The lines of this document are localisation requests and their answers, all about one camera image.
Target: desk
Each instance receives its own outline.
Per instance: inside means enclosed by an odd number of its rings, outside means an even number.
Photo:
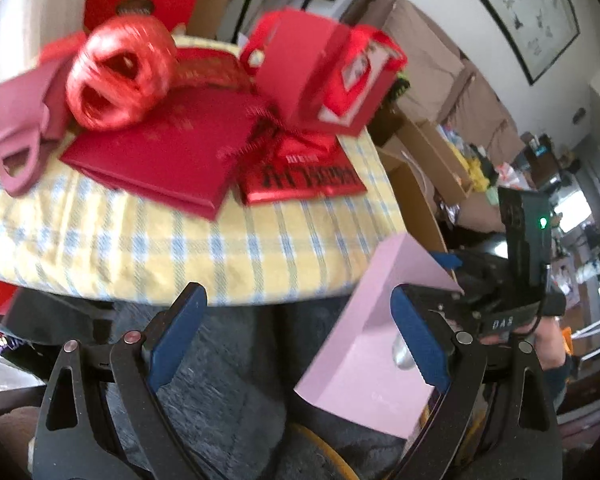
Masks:
[[[193,38],[178,44],[235,49]],[[365,196],[243,208],[230,194],[217,222],[106,189],[56,153],[27,196],[13,199],[0,186],[0,280],[156,304],[171,304],[190,281],[215,305],[345,292],[404,222],[368,133],[342,145]]]

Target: white wall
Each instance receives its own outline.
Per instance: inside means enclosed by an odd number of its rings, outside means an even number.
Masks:
[[[339,16],[350,0],[314,0],[309,10]],[[574,113],[589,110],[589,83],[600,70],[600,4],[572,0],[581,34],[532,87],[495,20],[480,0],[411,0],[435,20],[480,68],[516,120],[520,134],[545,129],[558,145],[576,145],[589,133],[590,117],[574,126]]]

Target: person's hand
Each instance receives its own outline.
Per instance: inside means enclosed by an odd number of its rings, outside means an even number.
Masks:
[[[528,326],[520,327],[515,332],[525,334],[533,328],[534,324],[535,322]],[[564,338],[562,337],[562,330],[560,330],[558,320],[555,317],[543,317],[534,335],[536,336],[534,348],[536,349],[536,355],[538,356],[542,370],[560,368],[567,359],[567,352],[564,350]],[[499,336],[495,335],[482,338],[480,342],[483,345],[493,345],[501,343],[502,340]]]

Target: black picture frame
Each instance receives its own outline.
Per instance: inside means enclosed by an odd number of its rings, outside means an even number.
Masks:
[[[536,76],[536,78],[533,78],[533,76],[531,75],[531,72],[529,70],[529,67],[526,64],[525,58],[522,56],[522,53],[520,52],[520,50],[516,44],[516,41],[514,40],[513,36],[511,35],[511,33],[510,33],[509,29],[507,28],[507,26],[505,25],[505,23],[502,21],[502,18],[500,17],[498,11],[493,7],[493,5],[491,4],[491,2],[489,0],[480,0],[480,1],[486,7],[486,9],[489,11],[491,17],[496,21],[496,23],[500,27],[500,30],[504,34],[505,38],[507,38],[507,42],[509,42],[510,47],[513,49],[513,52],[516,55],[516,58],[518,59],[520,66],[522,67],[522,71],[525,73],[526,80],[528,81],[529,86],[533,86],[536,82],[538,82],[538,80],[548,72],[548,70],[556,63],[556,61],[558,61],[558,59],[560,59],[562,54],[564,54],[567,51],[567,49],[573,44],[573,42],[575,40],[577,40],[578,37],[580,36],[580,33],[581,33],[580,23],[578,22],[578,15],[576,13],[576,9],[573,6],[573,1],[567,0],[567,2],[569,4],[569,8],[571,9],[571,12],[573,13],[573,19],[574,19],[574,22],[576,25],[576,34],[571,39],[571,41],[569,41],[566,44],[566,46],[554,57],[552,62],[549,63],[544,68],[544,70],[542,70],[542,72],[538,76]]]

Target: dusty pink bag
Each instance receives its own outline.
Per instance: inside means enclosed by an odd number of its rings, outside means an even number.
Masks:
[[[0,84],[0,182],[10,196],[33,187],[64,138],[71,117],[65,85],[73,60],[73,54],[53,59]]]

